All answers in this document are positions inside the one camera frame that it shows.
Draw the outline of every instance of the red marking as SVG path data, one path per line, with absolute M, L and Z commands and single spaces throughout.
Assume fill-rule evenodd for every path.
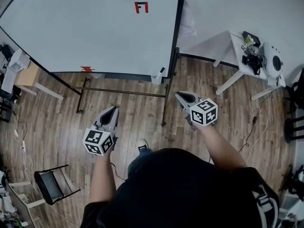
M 82 67 L 82 71 L 81 72 L 92 72 L 95 69 L 91 69 L 90 66 L 81 66 Z
M 149 13 L 149 10 L 148 10 L 148 2 L 145 2 L 145 3 L 144 3 L 144 7 L 145 7 L 145 9 L 146 9 L 146 13 Z
M 138 2 L 135 2 L 136 13 L 139 13 Z

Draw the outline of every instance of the black sleeve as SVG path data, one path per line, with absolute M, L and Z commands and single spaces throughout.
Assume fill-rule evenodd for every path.
M 80 228 L 97 228 L 97 216 L 107 203 L 108 202 L 96 202 L 86 205 Z
M 273 198 L 277 202 L 277 205 L 279 207 L 278 195 L 268 186 L 268 184 L 265 182 L 265 180 L 261 177 L 261 175 L 255 168 L 239 168 L 231 172 L 230 175 L 236 183 L 239 183 L 240 186 L 243 187 L 246 186 L 251 191 L 259 189 L 259 186 L 262 184 L 268 196 Z

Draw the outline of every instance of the wooden floor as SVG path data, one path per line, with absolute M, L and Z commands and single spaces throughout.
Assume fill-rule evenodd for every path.
M 174 99 L 178 90 L 194 91 L 202 98 L 211 98 L 218 104 L 218 121 L 216 128 L 237 149 L 245 143 L 251 130 L 254 115 L 258 112 L 260 103 L 265 98 L 251 101 L 250 97 L 257 90 L 263 90 L 264 85 L 256 79 L 244 76 L 223 94 L 217 96 L 217 86 L 230 78 L 236 69 L 227 66 L 213 68 L 209 62 L 183 57 L 178 61 L 171 95 L 168 101 L 166 122 L 162 128 L 163 98 L 141 95 L 114 94 L 107 92 L 86 91 L 82 108 L 83 114 L 76 114 L 78 96 L 56 80 L 43 73 L 39 82 L 65 97 L 60 101 L 41 91 L 37 96 L 23 92 L 15 107 L 19 120 L 28 123 L 25 137 L 27 154 L 33 159 L 34 171 L 69 164 L 66 172 L 75 188 L 81 191 L 54 206 L 77 227 L 80 226 L 83 210 L 89 201 L 90 180 L 93 173 L 95 157 L 88 154 L 82 144 L 84 131 L 90 127 L 96 115 L 112 105 L 119 106 L 120 117 L 117 130 L 118 144 L 112 153 L 112 162 L 118 173 L 126 178 L 127 167 L 137 156 L 135 148 L 137 139 L 144 138 L 153 150 L 162 148 L 183 148 L 208 161 L 209 154 L 203 137 L 192 131 L 184 120 Z M 72 85 L 81 86 L 85 74 L 60 74 L 60 77 Z M 127 91 L 140 91 L 164 94 L 164 85 L 154 86 L 140 81 L 113 79 L 92 80 L 91 87 L 107 87 Z M 258 169 L 269 185 L 278 192 L 282 177 L 288 165 L 294 159 L 294 144 L 288 145 L 283 137 L 285 120 L 283 106 L 283 91 L 273 92 L 271 111 L 266 132 L 257 142 L 249 158 L 248 164 Z M 248 143 L 250 146 L 265 128 L 269 99 L 265 101 L 259 114 Z M 19 144 L 14 140 L 14 129 L 19 137 L 25 134 L 25 126 L 18 124 L 14 118 L 10 123 L 1 123 L 0 151 L 4 155 L 4 163 L 11 170 L 13 182 L 27 180 L 24 174 L 23 160 L 20 156 Z M 241 152 L 246 160 L 250 147 L 244 147 Z M 115 177 L 116 184 L 122 182 Z M 40 197 L 31 188 L 23 190 L 31 200 Z M 47 204 L 33 209 L 41 219 L 36 222 L 38 227 L 73 227 L 61 218 Z

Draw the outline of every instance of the whiteboard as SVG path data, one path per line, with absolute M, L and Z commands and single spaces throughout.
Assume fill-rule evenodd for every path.
M 156 75 L 164 67 L 167 76 L 178 3 L 13 0 L 0 26 L 50 72 Z

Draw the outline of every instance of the forearm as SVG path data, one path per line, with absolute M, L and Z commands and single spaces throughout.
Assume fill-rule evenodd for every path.
M 228 143 L 213 127 L 195 125 L 204 135 L 205 143 L 213 163 L 222 170 L 233 171 L 239 167 L 246 167 L 242 156 Z
M 115 192 L 110 157 L 96 156 L 91 182 L 91 202 L 110 201 Z

